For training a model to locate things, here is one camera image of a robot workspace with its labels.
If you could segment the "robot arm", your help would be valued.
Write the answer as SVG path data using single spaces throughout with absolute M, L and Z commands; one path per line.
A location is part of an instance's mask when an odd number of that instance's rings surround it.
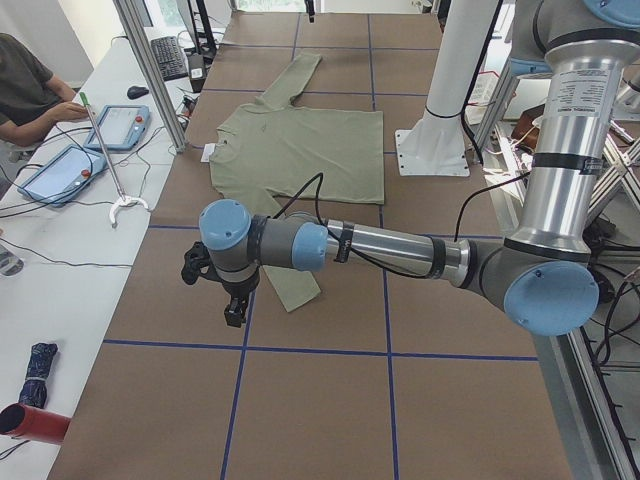
M 245 319 L 263 267 L 301 272 L 327 259 L 359 258 L 393 274 L 443 279 L 472 291 L 515 324 L 541 336 L 584 325 L 599 288 L 587 264 L 583 231 L 602 168 L 622 73 L 639 56 L 635 1 L 520 1 L 512 47 L 497 98 L 521 78 L 546 76 L 550 86 L 524 194 L 500 241 L 418 236 L 320 215 L 254 215 L 233 200 L 208 205 L 199 218 L 200 275 L 229 294 L 228 324 Z

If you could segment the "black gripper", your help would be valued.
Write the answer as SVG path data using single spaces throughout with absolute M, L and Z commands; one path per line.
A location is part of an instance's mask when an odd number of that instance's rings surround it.
M 230 303 L 224 309 L 224 317 L 228 326 L 240 326 L 241 323 L 246 323 L 249 297 L 258 285 L 258 277 L 250 277 L 240 282 L 222 281 L 224 290 L 230 296 Z

